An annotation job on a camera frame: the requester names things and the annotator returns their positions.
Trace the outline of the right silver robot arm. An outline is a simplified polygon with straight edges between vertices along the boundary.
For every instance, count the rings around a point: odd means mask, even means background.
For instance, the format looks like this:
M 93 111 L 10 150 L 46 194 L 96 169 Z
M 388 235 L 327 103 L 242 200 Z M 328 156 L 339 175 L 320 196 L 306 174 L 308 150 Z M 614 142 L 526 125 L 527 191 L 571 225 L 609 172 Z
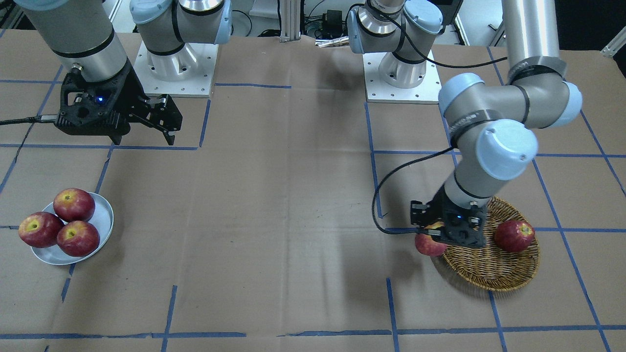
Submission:
M 19 0 L 45 43 L 67 69 L 54 126 L 65 134 L 107 136 L 119 145 L 141 123 L 168 145 L 182 127 L 169 94 L 150 98 L 100 0 Z M 133 0 L 130 13 L 147 49 L 153 77 L 176 82 L 199 72 L 192 44 L 230 37 L 228 0 Z

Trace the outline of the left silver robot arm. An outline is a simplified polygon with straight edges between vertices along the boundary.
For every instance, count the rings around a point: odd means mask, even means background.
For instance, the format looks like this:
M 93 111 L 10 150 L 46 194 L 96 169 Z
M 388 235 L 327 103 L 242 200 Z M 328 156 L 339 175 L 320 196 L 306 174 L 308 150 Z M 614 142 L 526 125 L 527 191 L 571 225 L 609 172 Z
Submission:
M 565 80 L 552 0 L 504 0 L 508 83 L 490 87 L 474 73 L 443 83 L 438 107 L 461 162 L 428 203 L 411 203 L 414 232 L 436 242 L 481 248 L 487 203 L 522 174 L 538 152 L 534 129 L 562 126 L 581 111 L 579 89 Z M 379 76 L 418 87 L 443 26 L 427 0 L 367 0 L 346 20 L 354 53 L 384 53 Z

